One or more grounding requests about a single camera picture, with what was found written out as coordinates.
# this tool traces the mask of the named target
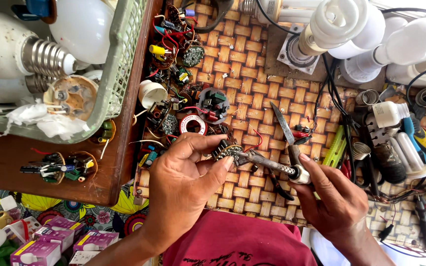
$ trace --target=woven mat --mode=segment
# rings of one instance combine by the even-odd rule
[[[180,0],[175,0],[174,4],[179,6]],[[267,28],[255,18],[236,11],[238,4],[239,0],[235,0],[225,20],[215,30],[200,34],[205,57],[197,66],[190,68],[193,73],[192,83],[205,82],[226,94],[231,108],[225,122],[234,129],[233,135],[240,145],[246,149],[258,144],[259,136],[253,131],[256,129],[263,137],[257,150],[270,160],[289,164],[289,157],[285,153],[284,133],[269,102],[279,106],[291,128],[296,124],[313,127],[313,111],[320,84],[265,75]],[[195,12],[199,25],[205,26],[213,8],[208,1],[198,1]],[[352,111],[358,91],[346,88],[338,90],[345,109]],[[311,158],[318,157],[321,162],[334,139],[340,119],[340,112],[334,108],[327,92],[320,100],[317,117],[313,138],[305,145],[300,145],[300,151]],[[426,129],[426,117],[422,120],[422,126]],[[145,139],[154,139],[148,131],[145,132]],[[263,176],[263,168],[251,173],[251,166],[252,164],[246,164],[229,172],[225,184],[211,196],[205,208],[312,227],[302,214],[299,199],[296,197],[294,201],[288,201],[274,193],[270,178]],[[295,190],[287,185],[288,178],[281,175],[279,179],[282,188],[295,196]],[[135,181],[137,189],[142,191],[141,196],[149,197],[148,169],[138,169]],[[385,183],[381,190],[393,195],[407,187],[408,183]],[[386,242],[410,247],[415,246],[414,244],[422,246],[418,239],[418,219],[413,213],[415,204],[411,202],[412,199],[409,200],[395,205],[395,227]],[[377,237],[386,227],[381,216],[390,224],[394,206],[371,201],[369,205],[366,221]]]

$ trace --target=green plastic basket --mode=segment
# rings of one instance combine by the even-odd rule
[[[148,0],[119,0],[109,32],[110,47],[103,75],[98,87],[95,107],[87,120],[89,131],[80,132],[68,141],[59,136],[47,137],[36,125],[13,124],[10,134],[58,144],[82,142],[92,136],[104,120],[115,118],[121,112],[134,53],[139,39],[142,18]],[[8,119],[0,115],[0,132],[6,130]]]

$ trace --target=knife blade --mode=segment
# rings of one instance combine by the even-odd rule
[[[277,117],[277,120],[279,121],[280,127],[282,128],[282,131],[284,132],[285,139],[289,143],[289,146],[287,146],[287,151],[289,152],[289,159],[291,165],[300,165],[302,164],[299,161],[299,145],[295,145],[293,142],[295,141],[295,138],[293,137],[292,131],[289,128],[289,125],[287,124],[287,121],[285,121],[284,116],[279,111],[279,108],[275,106],[272,101],[270,102],[272,109],[274,110],[275,116]]]
[[[277,120],[279,121],[280,127],[282,128],[282,131],[284,132],[285,139],[289,143],[289,145],[293,145],[293,142],[295,141],[295,138],[293,137],[292,131],[289,128],[289,125],[287,124],[287,121],[285,120],[284,116],[280,112],[279,108],[275,106],[275,104],[270,101],[272,109],[274,110],[275,116],[277,117]]]

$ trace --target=bulb packaging box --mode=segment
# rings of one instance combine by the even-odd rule
[[[76,222],[76,221],[72,221],[72,220],[67,219],[67,218],[63,218],[62,216],[55,216],[54,218],[49,220],[47,223],[45,223],[45,225],[56,226],[56,227],[60,227],[60,228],[74,230],[75,231],[75,238],[77,238],[78,236],[81,235],[81,233],[83,232],[83,228],[84,228],[83,224]]]
[[[83,266],[101,251],[77,251],[71,258],[69,266]]]
[[[34,233],[33,239],[35,241],[58,243],[60,244],[61,252],[63,252],[73,244],[74,235],[74,230],[57,226],[44,225]]]
[[[54,266],[60,257],[60,244],[30,241],[11,254],[10,265]]]
[[[24,223],[27,226],[27,236],[24,230]],[[24,221],[17,221],[13,224],[7,225],[3,228],[6,232],[7,239],[13,240],[19,246],[26,243],[27,241],[32,240],[33,235],[42,225],[34,217],[30,216],[24,219]]]
[[[73,252],[101,251],[116,243],[118,239],[119,233],[90,230],[73,245]]]

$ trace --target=red shirt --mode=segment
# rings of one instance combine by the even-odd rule
[[[297,226],[207,211],[164,252],[163,265],[316,266]]]

